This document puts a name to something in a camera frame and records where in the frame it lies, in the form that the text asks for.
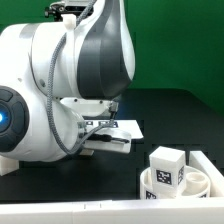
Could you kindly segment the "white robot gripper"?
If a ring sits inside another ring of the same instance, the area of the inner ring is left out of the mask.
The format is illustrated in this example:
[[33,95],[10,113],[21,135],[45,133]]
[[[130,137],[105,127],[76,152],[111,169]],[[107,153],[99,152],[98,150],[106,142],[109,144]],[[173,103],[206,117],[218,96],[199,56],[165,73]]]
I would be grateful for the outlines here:
[[131,134],[117,128],[103,128],[91,134],[82,144],[81,150],[97,150],[116,153],[129,153]]

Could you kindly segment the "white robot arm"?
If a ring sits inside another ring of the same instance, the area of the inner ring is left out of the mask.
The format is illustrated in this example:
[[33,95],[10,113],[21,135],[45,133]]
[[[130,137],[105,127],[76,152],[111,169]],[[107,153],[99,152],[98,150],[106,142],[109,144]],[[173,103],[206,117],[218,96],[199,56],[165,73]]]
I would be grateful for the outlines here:
[[124,0],[91,0],[59,22],[0,33],[0,155],[52,162],[84,149],[127,153],[114,125],[135,55]]

